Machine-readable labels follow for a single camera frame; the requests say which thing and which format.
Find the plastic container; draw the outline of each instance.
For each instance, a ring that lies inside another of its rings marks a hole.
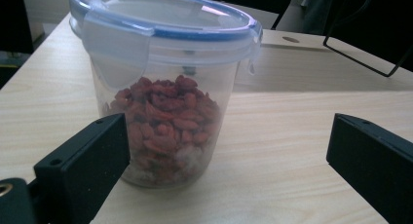
[[[206,0],[70,0],[70,9],[100,116],[126,115],[131,164],[123,178],[149,188],[197,179],[237,70],[259,52],[261,24]]]

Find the light wood surface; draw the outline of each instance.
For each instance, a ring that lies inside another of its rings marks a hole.
[[[34,164],[99,118],[89,57],[68,18],[0,92],[0,179],[31,181]],[[386,223],[328,165],[326,149],[335,113],[413,141],[413,73],[381,77],[322,40],[266,30],[256,74],[238,72],[204,175],[172,191],[120,180],[93,223]]]

